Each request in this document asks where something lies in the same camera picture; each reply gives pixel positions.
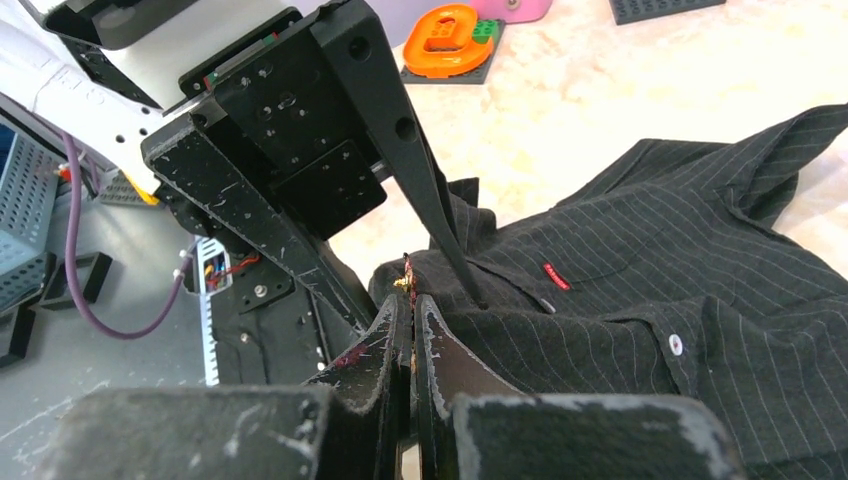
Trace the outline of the red glitter leaf brooch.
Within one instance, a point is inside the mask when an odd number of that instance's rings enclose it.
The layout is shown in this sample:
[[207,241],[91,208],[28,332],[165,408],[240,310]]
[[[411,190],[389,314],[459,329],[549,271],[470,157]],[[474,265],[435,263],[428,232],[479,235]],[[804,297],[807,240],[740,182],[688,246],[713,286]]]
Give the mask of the red glitter leaf brooch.
[[417,279],[409,253],[403,254],[404,273],[393,282],[393,286],[402,290],[409,300],[410,311],[414,312],[417,303]]

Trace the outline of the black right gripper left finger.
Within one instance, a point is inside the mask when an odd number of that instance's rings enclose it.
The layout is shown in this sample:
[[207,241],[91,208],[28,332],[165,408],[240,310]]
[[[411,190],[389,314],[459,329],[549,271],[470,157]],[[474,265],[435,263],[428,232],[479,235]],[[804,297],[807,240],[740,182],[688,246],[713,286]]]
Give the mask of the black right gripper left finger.
[[103,389],[60,420],[38,479],[398,479],[406,300],[301,385]]

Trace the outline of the dark pinstriped garment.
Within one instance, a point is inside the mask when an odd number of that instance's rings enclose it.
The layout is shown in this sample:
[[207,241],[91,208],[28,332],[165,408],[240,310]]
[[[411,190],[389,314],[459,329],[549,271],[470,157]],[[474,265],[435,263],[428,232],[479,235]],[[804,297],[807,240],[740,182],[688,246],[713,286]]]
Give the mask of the dark pinstriped garment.
[[437,249],[409,258],[418,290],[522,391],[692,397],[750,478],[843,479],[847,282],[773,226],[846,126],[830,105],[733,144],[643,139],[504,227],[452,195],[487,308]]

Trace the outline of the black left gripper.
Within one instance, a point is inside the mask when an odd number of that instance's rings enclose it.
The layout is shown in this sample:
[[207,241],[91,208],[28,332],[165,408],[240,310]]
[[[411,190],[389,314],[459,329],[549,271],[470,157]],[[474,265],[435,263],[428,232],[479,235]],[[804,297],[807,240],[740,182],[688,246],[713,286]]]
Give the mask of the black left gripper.
[[459,245],[446,180],[367,2],[329,1],[302,15],[194,99],[190,122],[142,141],[145,164],[354,328],[367,329],[377,308],[322,240],[386,200],[373,171],[380,160],[466,294],[488,307]]

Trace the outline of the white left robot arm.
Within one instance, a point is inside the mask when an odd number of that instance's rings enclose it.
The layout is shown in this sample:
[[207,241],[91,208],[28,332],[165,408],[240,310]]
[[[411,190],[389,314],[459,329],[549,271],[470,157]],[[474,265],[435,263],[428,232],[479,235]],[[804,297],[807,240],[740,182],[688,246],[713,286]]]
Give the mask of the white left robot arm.
[[376,309],[329,239],[393,178],[478,308],[446,181],[379,15],[329,1],[5,1],[1,93],[285,272],[351,326]]

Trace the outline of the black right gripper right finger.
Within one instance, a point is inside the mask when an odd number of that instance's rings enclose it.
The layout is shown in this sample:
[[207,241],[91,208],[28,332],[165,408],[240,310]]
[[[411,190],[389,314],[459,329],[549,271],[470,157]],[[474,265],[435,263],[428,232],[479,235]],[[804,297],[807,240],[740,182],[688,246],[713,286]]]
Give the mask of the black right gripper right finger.
[[486,366],[434,300],[414,313],[425,479],[741,479],[733,442],[680,396],[529,394]]

